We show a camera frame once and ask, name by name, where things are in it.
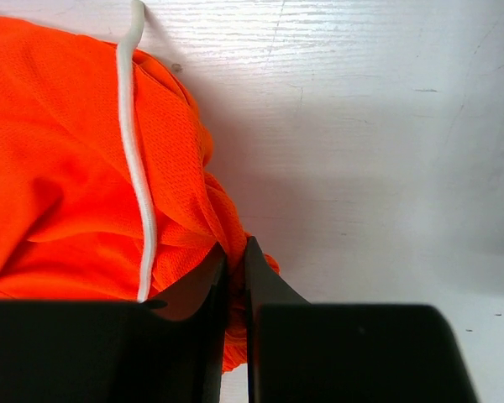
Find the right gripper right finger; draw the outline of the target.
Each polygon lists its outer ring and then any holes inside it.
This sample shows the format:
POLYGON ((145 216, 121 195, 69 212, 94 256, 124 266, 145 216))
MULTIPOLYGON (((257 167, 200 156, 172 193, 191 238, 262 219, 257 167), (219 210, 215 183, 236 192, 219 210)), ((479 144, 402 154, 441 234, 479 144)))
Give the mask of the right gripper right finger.
POLYGON ((302 362, 298 321, 310 303, 272 269, 254 237, 244 251, 244 277, 249 401, 290 402, 302 362))

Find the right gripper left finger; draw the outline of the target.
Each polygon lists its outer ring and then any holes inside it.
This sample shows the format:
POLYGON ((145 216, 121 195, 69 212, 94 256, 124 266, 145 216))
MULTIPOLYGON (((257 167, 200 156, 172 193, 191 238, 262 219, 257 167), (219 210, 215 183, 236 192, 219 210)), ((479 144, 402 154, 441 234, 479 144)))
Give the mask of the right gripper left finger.
POLYGON ((151 402, 218 402, 228 316, 228 268, 215 244, 201 263, 144 303, 151 402))

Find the orange shorts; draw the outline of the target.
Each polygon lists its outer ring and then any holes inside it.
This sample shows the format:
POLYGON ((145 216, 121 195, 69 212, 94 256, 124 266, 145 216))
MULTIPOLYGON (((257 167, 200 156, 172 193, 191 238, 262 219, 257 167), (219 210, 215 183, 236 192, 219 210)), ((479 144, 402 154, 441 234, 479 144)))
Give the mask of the orange shorts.
MULTIPOLYGON (((207 171, 210 133, 157 59, 135 51, 134 120, 155 208, 150 294, 219 244, 230 309, 223 370, 247 360, 249 235, 207 171)), ((118 125, 113 43, 0 17, 0 299, 133 300, 143 248, 118 125)))

